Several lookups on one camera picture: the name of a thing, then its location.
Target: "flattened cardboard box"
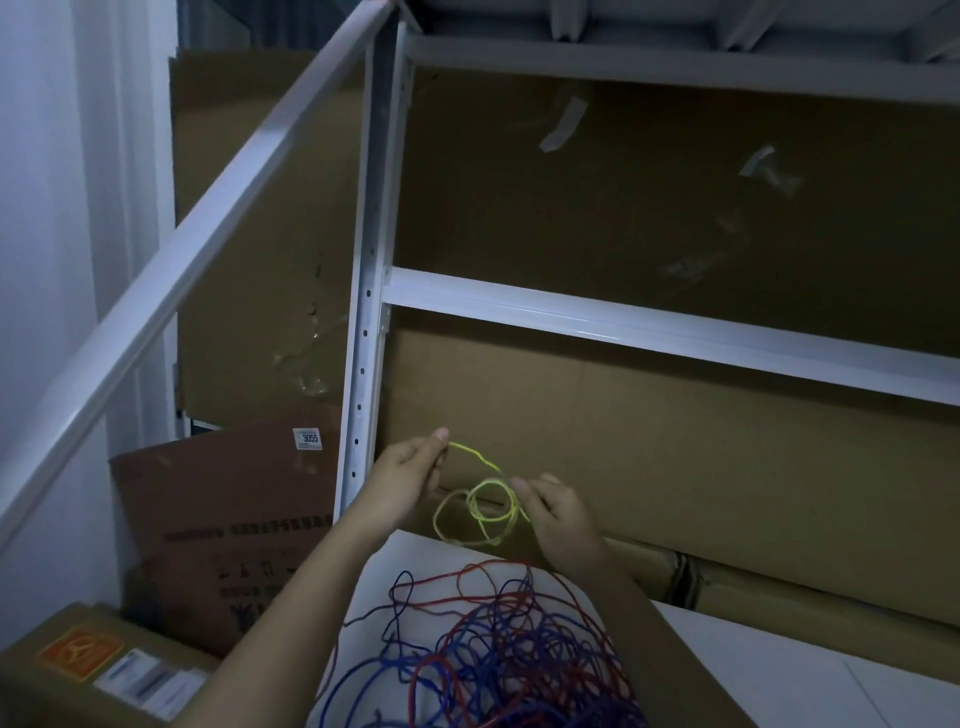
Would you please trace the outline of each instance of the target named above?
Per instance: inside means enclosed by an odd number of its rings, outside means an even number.
[[[697,559],[693,609],[960,685],[960,629]]]
[[[0,654],[0,692],[10,728],[158,728],[218,664],[78,603]]]
[[[307,61],[178,64],[181,214]],[[601,84],[545,154],[563,90],[418,71],[397,264],[960,351],[956,109]],[[273,357],[348,312],[361,118],[356,86],[317,109],[180,312],[192,416],[233,425],[302,400]],[[789,199],[739,175],[767,143],[804,177]],[[698,261],[699,280],[659,272]],[[330,330],[307,369],[342,381],[346,336]],[[960,581],[940,579],[960,549],[956,409],[399,310],[383,381],[381,442],[448,425],[505,470],[557,473],[617,537],[960,624]],[[453,458],[444,474],[486,475]]]
[[[263,614],[333,523],[339,427],[316,404],[111,461],[166,634],[224,655]]]

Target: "yellow cord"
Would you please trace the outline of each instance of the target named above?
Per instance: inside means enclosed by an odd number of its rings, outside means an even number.
[[[473,448],[468,448],[466,445],[461,445],[460,443],[450,443],[452,448],[461,449],[464,452],[469,452],[471,455],[475,455],[481,463],[486,465],[489,468],[494,469],[501,475],[503,472],[497,468],[490,460],[481,455],[477,450]],[[477,494],[486,488],[488,485],[498,485],[504,492],[507,494],[507,499],[510,501],[509,510],[501,516],[485,516],[480,512],[480,506],[477,503]],[[463,496],[467,501],[467,509],[473,518],[477,521],[477,525],[480,526],[480,530],[483,532],[484,540],[483,541],[457,541],[456,539],[447,538],[443,532],[440,530],[440,527],[437,525],[437,519],[440,517],[441,512],[444,510],[446,505],[450,502],[450,499],[457,496]],[[527,514],[524,513],[523,508],[520,506],[519,500],[516,499],[516,493],[514,489],[507,485],[507,481],[503,477],[488,477],[484,480],[481,480],[472,488],[462,488],[457,491],[452,491],[448,493],[446,497],[440,502],[440,505],[437,506],[436,513],[433,514],[433,530],[437,532],[437,538],[447,544],[454,544],[455,546],[499,546],[503,543],[503,540],[510,535],[511,531],[514,530],[516,525],[516,520],[518,515],[523,516],[527,521],[530,519],[527,517]],[[487,523],[503,523],[506,525],[503,527],[503,530],[491,536],[487,532]]]

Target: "hand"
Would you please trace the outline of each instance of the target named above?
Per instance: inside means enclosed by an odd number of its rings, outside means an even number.
[[[613,567],[613,555],[577,492],[554,475],[511,478],[510,485],[530,518],[537,542],[554,569],[586,587]]]
[[[440,467],[450,433],[441,427],[430,437],[390,445],[376,459],[344,520],[386,541],[417,507],[427,491],[440,485]]]

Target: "number label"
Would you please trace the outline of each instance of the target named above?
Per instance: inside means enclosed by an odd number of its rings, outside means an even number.
[[[294,442],[297,449],[324,449],[316,427],[294,427]]]

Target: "cardboard box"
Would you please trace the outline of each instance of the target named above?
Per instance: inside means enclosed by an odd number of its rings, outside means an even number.
[[[403,529],[437,539],[433,517],[445,495],[446,491],[440,491],[435,496],[425,499],[402,526]],[[498,516],[504,512],[502,505],[496,502],[481,501],[479,505],[482,512],[491,516]],[[470,515],[467,504],[462,498],[452,498],[447,502],[437,519],[437,524],[447,538],[463,542],[483,539],[483,533],[476,520]],[[491,533],[499,533],[498,528],[499,526],[492,526]],[[608,538],[607,543],[623,568],[647,596],[658,601],[670,601],[684,570],[685,557],[682,554],[625,539]],[[552,570],[550,563],[540,551],[533,527],[524,519],[517,521],[510,536],[499,546],[472,546],[472,548],[508,561],[522,561],[540,569]]]
[[[263,614],[333,523],[339,427],[315,404],[111,461],[165,634],[224,655]]]
[[[692,559],[691,608],[960,685],[960,629]]]
[[[178,61],[181,212],[307,60]],[[397,264],[960,352],[955,109],[596,84],[546,154],[564,88],[419,70]],[[309,340],[317,296],[330,294],[321,326],[348,311],[361,101],[345,87],[321,105],[180,312],[191,416],[234,425],[303,399],[271,362]],[[739,175],[767,143],[804,177],[791,198]],[[744,231],[749,248],[685,289],[661,276]],[[316,371],[332,382],[343,339],[330,336]],[[617,538],[960,624],[960,581],[941,578],[960,547],[955,408],[395,310],[379,422],[381,443],[444,424],[506,471],[553,471]],[[451,488],[486,476],[456,457],[445,475]]]
[[[71,604],[0,654],[5,725],[158,728],[217,665],[107,609]]]

